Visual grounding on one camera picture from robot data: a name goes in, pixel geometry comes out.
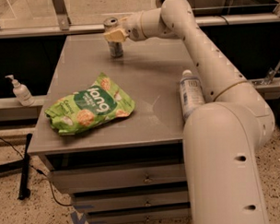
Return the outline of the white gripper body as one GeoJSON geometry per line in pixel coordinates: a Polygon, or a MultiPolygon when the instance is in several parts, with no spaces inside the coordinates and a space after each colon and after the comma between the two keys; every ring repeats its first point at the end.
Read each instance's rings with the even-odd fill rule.
{"type": "Polygon", "coordinates": [[[124,18],[123,26],[131,41],[141,41],[144,39],[144,34],[141,29],[141,16],[142,13],[138,12],[124,18]]]}

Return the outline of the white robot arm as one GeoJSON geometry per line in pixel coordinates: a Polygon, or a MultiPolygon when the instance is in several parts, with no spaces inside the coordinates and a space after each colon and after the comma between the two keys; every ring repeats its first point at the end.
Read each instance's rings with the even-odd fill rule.
{"type": "Polygon", "coordinates": [[[170,35],[186,46],[206,99],[183,131],[192,224],[269,224],[255,153],[272,137],[273,111],[200,29],[187,0],[165,0],[159,9],[123,18],[104,38],[122,42],[170,35]]]}

